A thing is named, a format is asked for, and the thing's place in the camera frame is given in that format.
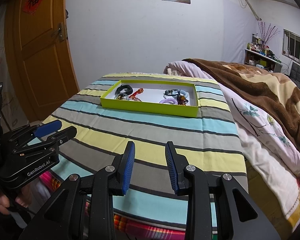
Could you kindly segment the person left hand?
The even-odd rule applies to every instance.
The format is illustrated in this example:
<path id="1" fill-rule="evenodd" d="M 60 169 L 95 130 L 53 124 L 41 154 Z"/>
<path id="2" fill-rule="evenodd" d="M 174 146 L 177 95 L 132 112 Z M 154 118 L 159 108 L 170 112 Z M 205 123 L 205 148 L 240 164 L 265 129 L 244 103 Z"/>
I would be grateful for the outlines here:
<path id="1" fill-rule="evenodd" d="M 21 195 L 15 199 L 15 202 L 23 207 L 29 207 L 32 202 L 31 198 L 30 184 L 28 184 L 21 189 Z M 0 193 L 0 213 L 8 215 L 8 207 L 10 207 L 9 199 L 3 193 Z"/>

